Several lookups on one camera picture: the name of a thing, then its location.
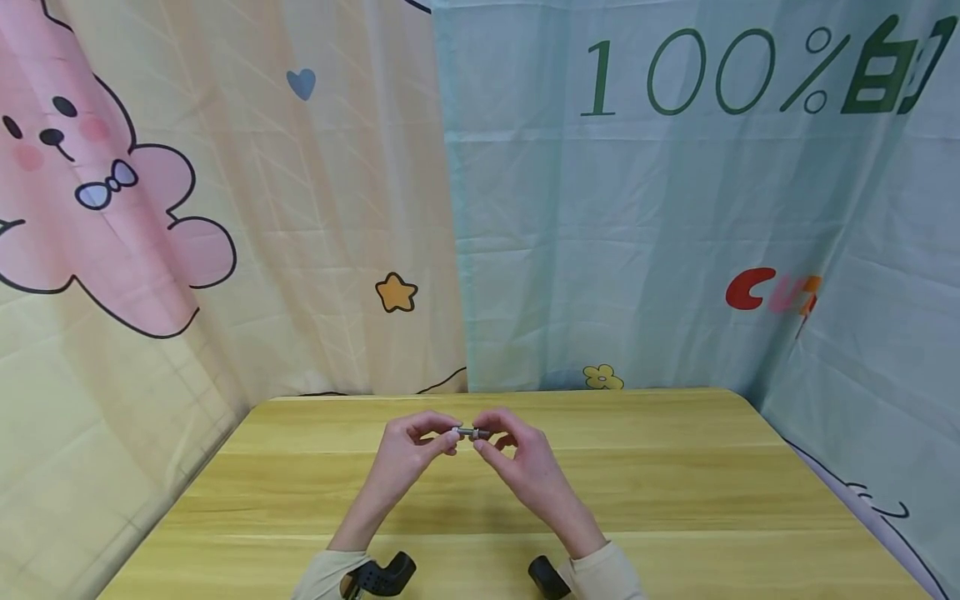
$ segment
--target beige sleeve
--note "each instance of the beige sleeve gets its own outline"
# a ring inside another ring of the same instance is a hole
[[[560,565],[560,576],[577,600],[644,600],[640,578],[612,541],[593,554]]]
[[[324,550],[310,561],[291,600],[343,600],[340,582],[344,575],[371,560],[366,552]]]

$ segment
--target bear eye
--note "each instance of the bear eye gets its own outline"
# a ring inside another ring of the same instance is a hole
[[[10,135],[15,139],[23,139],[23,132],[20,130],[20,126],[6,114],[3,115],[3,126],[7,128],[7,131],[10,132]]]
[[[65,117],[77,116],[77,107],[63,96],[54,96],[54,108]]]

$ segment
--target blue heart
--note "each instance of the blue heart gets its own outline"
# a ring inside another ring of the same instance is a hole
[[[317,75],[311,69],[302,69],[299,73],[287,71],[287,83],[301,100],[309,100],[313,87],[317,84]]]

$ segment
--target blue bow tie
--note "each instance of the blue bow tie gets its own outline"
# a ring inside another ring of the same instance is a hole
[[[91,210],[101,210],[110,204],[110,197],[124,187],[133,187],[138,181],[136,172],[123,160],[114,160],[112,173],[103,183],[84,183],[74,190],[77,202]]]

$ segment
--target yellow star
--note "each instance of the yellow star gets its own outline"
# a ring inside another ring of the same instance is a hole
[[[383,309],[388,313],[395,310],[402,310],[405,313],[411,312],[414,305],[414,296],[419,288],[413,283],[407,283],[403,277],[390,272],[387,278],[376,283],[376,293],[383,302]]]

